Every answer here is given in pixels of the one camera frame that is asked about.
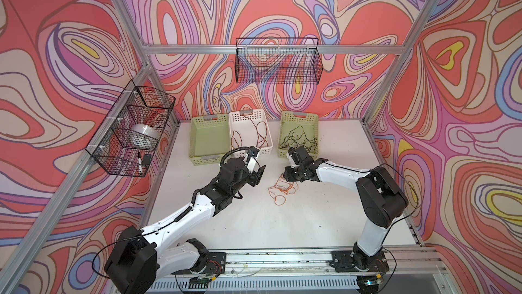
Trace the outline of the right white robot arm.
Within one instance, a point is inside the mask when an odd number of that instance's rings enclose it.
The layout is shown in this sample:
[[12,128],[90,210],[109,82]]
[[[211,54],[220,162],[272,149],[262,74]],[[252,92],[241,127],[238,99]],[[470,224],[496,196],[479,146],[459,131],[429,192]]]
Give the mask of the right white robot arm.
[[290,183],[325,182],[355,191],[360,198],[366,223],[361,237],[353,245],[352,260],[369,262],[382,252],[383,243],[393,222],[409,205],[405,193],[383,166],[360,170],[313,158],[303,147],[289,148],[290,165],[284,178]]

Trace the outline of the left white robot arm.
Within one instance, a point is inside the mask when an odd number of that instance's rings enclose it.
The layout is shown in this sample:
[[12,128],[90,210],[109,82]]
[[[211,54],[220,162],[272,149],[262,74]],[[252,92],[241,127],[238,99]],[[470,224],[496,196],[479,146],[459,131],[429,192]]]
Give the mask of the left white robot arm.
[[234,199],[241,199],[239,192],[244,185],[257,186],[264,171],[265,167],[258,166],[254,158],[248,162],[242,158],[228,159],[208,185],[194,191],[186,206],[140,230],[126,228],[105,263],[105,274],[121,293],[145,293],[156,280],[177,272],[219,272],[201,241],[179,240]]

